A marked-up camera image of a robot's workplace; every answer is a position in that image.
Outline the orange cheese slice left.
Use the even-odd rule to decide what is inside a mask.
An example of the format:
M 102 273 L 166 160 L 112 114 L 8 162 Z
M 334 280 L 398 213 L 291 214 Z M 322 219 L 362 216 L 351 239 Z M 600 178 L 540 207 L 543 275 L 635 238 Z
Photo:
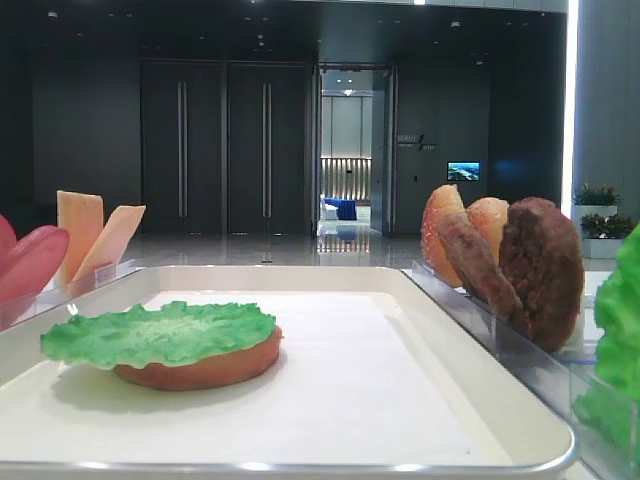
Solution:
M 99 195 L 58 190 L 58 227 L 69 233 L 69 245 L 60 267 L 59 283 L 70 283 L 104 226 L 103 198 Z

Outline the white planter with plants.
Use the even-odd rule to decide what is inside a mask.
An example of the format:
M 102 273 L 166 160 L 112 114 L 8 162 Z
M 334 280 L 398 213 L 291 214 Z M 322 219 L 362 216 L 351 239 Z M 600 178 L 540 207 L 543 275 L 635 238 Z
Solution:
M 588 214 L 582 217 L 582 254 L 588 259 L 613 259 L 623 241 L 637 223 L 631 217 L 619 214 L 602 216 Z
M 583 184 L 574 190 L 572 220 L 580 228 L 584 216 L 613 216 L 618 213 L 618 203 L 619 195 L 613 186 L 590 187 Z

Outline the white rectangular tray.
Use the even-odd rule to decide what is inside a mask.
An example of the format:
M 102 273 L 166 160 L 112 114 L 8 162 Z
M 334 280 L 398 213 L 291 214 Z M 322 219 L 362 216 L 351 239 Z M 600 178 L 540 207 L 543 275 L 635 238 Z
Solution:
M 179 393 L 40 352 L 73 313 L 174 300 L 257 304 L 279 360 Z M 389 268 L 149 267 L 1 335 L 5 479 L 559 479 L 576 457 L 571 427 Z

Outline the orange cheese slice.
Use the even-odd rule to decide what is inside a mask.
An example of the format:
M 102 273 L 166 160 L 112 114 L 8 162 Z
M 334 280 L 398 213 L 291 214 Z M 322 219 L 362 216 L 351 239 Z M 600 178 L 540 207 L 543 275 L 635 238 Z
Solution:
M 69 245 L 60 267 L 59 283 L 70 283 L 104 226 L 103 198 L 99 195 L 58 190 L 58 227 L 69 233 Z
M 73 277 L 77 281 L 101 268 L 117 265 L 139 227 L 146 206 L 118 206 Z

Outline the white planter with plants lower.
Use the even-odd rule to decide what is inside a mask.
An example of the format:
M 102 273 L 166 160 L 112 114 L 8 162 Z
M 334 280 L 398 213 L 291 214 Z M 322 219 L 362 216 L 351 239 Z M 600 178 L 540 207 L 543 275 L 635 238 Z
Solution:
M 623 241 L 637 223 L 631 217 L 619 214 L 602 216 L 588 214 L 582 217 L 582 254 L 588 259 L 613 259 Z

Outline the bottom bread slice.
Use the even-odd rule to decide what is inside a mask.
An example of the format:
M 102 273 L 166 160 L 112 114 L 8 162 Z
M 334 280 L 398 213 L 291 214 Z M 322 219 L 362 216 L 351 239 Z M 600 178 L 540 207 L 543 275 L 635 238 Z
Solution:
M 194 364 L 169 367 L 151 363 L 138 369 L 118 365 L 114 372 L 128 383 L 160 391 L 194 391 L 224 387 L 256 378 L 269 370 L 280 356 L 282 330 L 248 349 L 204 358 Z

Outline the bread slice near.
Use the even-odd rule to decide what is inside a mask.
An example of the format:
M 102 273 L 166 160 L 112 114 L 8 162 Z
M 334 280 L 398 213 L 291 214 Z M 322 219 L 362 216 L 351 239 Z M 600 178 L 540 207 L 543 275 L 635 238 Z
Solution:
M 507 222 L 509 203 L 495 197 L 483 197 L 467 207 L 471 224 L 487 243 L 492 257 L 499 261 L 503 228 Z

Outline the red tomato slice front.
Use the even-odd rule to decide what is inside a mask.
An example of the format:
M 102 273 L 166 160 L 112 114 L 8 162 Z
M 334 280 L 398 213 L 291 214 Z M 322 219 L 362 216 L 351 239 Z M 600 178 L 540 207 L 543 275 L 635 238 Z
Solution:
M 62 264 L 69 239 L 67 230 L 44 225 L 19 240 L 1 260 L 1 302 L 41 292 Z

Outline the thick brown meat patty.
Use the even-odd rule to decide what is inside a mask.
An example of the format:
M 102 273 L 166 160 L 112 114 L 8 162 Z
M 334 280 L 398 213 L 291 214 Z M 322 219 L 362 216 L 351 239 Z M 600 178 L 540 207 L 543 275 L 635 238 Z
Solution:
M 571 337 L 584 288 L 579 233 L 549 200 L 528 197 L 511 204 L 499 266 L 520 299 L 527 336 L 547 352 Z

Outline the red tomato slice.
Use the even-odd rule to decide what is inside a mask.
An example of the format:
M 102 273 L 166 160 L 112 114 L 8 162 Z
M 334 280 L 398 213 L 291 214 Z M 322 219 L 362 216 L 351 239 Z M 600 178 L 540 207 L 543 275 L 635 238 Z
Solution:
M 41 292 L 62 264 L 69 239 L 67 230 L 44 225 L 19 240 L 1 260 L 1 302 Z
M 14 266 L 17 246 L 17 237 L 15 231 L 9 221 L 4 217 L 0 217 L 1 224 L 1 276 L 4 276 L 11 267 Z

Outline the green lettuce leaf on bun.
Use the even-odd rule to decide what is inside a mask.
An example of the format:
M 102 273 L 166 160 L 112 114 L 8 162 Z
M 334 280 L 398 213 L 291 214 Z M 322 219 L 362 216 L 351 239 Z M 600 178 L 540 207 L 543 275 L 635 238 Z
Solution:
M 141 304 L 96 317 L 80 314 L 40 336 L 40 351 L 54 361 L 101 370 L 194 364 L 248 350 L 267 340 L 276 317 L 255 303 L 189 305 L 172 301 L 157 310 Z

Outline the orange cheese slice right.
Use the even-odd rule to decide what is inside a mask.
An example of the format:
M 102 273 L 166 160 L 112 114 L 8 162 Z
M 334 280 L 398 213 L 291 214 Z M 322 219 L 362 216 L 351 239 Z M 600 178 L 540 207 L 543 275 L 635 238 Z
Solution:
M 118 206 L 73 277 L 77 281 L 101 268 L 117 265 L 139 227 L 146 206 Z

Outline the red tomato slice rear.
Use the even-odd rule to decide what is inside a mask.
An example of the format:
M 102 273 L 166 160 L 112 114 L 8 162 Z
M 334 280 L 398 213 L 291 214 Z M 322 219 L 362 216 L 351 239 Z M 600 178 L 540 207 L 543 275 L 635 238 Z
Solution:
M 1 276 L 4 276 L 11 267 L 14 266 L 17 246 L 17 237 L 15 231 L 9 221 L 4 217 L 0 217 L 1 224 Z

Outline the dark double door right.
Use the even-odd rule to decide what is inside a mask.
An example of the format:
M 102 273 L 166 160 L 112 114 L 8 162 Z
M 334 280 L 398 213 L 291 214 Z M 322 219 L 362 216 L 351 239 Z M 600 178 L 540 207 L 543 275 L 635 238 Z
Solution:
M 305 103 L 302 66 L 229 67 L 232 233 L 305 232 Z

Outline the white planter with plants upper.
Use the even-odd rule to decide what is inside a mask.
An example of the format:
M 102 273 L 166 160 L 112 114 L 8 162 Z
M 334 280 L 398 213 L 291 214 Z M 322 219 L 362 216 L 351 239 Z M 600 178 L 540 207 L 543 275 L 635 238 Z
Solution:
M 619 195 L 613 186 L 590 187 L 583 184 L 574 190 L 572 220 L 580 228 L 584 216 L 613 216 L 618 213 L 618 203 Z

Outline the clear acrylic holder right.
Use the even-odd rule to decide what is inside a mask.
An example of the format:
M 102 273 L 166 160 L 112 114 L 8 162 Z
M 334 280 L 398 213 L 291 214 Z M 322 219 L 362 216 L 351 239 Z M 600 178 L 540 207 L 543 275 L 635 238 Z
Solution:
M 581 444 L 581 460 L 601 479 L 639 477 L 639 403 L 600 379 L 596 343 L 546 353 L 495 319 L 481 302 L 455 291 L 424 263 L 411 277 L 502 366 L 561 418 Z

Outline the blue sofa in hallway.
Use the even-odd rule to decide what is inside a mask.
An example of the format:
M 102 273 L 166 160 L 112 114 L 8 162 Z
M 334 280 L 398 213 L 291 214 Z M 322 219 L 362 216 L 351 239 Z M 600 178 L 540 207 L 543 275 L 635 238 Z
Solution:
M 339 220 L 355 221 L 357 219 L 355 200 L 325 197 L 324 203 L 326 206 L 336 208 L 336 214 Z

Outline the green lettuce in holder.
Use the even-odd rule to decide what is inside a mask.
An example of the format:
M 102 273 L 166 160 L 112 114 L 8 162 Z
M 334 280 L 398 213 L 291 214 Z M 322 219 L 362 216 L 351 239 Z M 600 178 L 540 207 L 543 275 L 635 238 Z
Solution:
M 617 267 L 599 286 L 594 316 L 604 335 L 596 348 L 596 385 L 578 398 L 576 414 L 617 442 L 629 438 L 631 405 L 639 403 L 639 231 L 616 255 Z

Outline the wall display screen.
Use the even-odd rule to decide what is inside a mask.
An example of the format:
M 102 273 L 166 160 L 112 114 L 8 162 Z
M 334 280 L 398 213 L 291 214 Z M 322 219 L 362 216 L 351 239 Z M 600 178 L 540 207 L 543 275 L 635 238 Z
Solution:
M 478 181 L 480 179 L 480 164 L 478 162 L 448 162 L 448 181 Z

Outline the clear acrylic holder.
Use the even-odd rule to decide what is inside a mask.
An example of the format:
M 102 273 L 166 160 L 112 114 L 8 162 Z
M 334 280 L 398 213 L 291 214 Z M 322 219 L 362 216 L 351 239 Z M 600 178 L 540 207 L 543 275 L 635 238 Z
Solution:
M 1 331 L 23 323 L 76 298 L 91 293 L 119 278 L 134 273 L 140 267 L 135 260 L 101 267 L 83 278 L 63 286 L 45 288 L 41 293 L 23 296 L 1 304 Z
M 561 418 L 581 444 L 581 460 L 601 479 L 639 477 L 639 403 L 600 379 L 596 343 L 546 353 L 495 319 L 481 302 L 455 291 L 424 263 L 411 277 L 502 366 Z

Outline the clear acrylic holder left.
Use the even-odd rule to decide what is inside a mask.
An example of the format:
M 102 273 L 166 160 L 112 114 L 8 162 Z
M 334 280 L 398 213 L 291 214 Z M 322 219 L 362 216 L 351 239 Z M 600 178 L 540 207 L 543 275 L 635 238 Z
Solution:
M 134 273 L 140 267 L 135 260 L 101 267 L 83 278 L 63 286 L 45 288 L 41 293 L 23 296 L 1 304 L 1 331 L 23 323 L 76 298 L 91 293 L 119 278 Z

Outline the thin brown meat patty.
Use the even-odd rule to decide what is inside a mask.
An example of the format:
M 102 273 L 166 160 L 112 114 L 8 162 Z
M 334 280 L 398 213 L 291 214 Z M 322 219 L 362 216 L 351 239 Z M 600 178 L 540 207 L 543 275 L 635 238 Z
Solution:
M 530 338 L 531 324 L 521 300 L 466 214 L 452 213 L 441 218 L 436 233 L 466 291 L 486 303 L 496 318 Z

